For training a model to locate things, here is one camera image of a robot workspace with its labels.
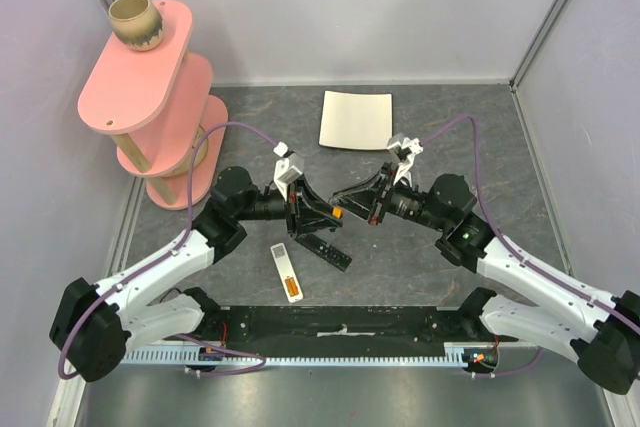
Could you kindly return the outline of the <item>black remote control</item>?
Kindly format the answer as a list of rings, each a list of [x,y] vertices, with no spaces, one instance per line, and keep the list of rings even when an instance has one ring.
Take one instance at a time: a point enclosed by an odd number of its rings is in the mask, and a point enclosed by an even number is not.
[[[295,241],[331,266],[344,272],[351,265],[352,258],[317,235],[301,234]]]

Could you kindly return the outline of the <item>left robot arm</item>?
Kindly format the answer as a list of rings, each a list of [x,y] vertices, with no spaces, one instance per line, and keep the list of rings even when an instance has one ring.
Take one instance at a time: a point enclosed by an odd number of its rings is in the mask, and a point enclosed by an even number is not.
[[[174,240],[129,269],[96,283],[68,284],[49,338],[59,348],[58,375],[95,382],[125,355],[155,341],[219,329],[216,303],[193,290],[167,305],[155,298],[182,279],[219,262],[246,238],[243,221],[282,220],[293,238],[342,225],[342,211],[316,194],[304,175],[259,189],[242,167],[222,171],[200,214]]]

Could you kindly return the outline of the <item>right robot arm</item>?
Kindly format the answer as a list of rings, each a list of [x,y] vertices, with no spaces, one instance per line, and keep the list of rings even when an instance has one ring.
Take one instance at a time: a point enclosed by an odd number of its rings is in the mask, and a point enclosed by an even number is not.
[[[639,379],[639,296],[616,296],[526,252],[476,215],[466,180],[443,174],[421,192],[384,164],[368,180],[335,192],[330,202],[377,225],[394,215],[440,233],[435,246],[455,266],[507,286],[530,306],[487,294],[458,315],[467,339],[517,338],[574,362],[601,388],[625,395]]]

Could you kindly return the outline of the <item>orange handle screwdriver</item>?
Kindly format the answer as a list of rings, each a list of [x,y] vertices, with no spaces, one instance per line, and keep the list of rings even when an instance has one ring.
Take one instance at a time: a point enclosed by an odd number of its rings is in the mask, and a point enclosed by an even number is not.
[[[343,218],[343,210],[338,206],[333,206],[331,215],[336,219],[342,219]]]

